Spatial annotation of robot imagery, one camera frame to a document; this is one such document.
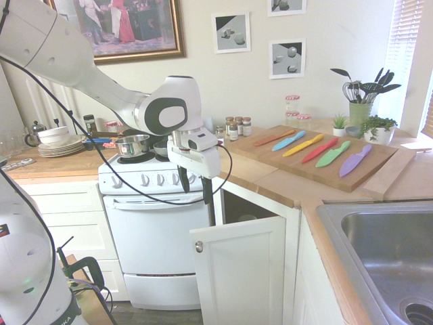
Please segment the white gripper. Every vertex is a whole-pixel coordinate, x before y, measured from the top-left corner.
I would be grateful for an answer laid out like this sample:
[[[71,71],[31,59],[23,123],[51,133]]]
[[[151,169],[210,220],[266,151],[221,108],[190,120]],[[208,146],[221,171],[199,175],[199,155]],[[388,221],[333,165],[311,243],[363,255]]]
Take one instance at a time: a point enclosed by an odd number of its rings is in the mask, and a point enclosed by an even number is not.
[[[179,179],[185,193],[189,193],[187,170],[200,174],[203,201],[212,200],[212,179],[220,174],[218,139],[205,127],[189,131],[173,131],[168,137],[168,159],[178,165]]]

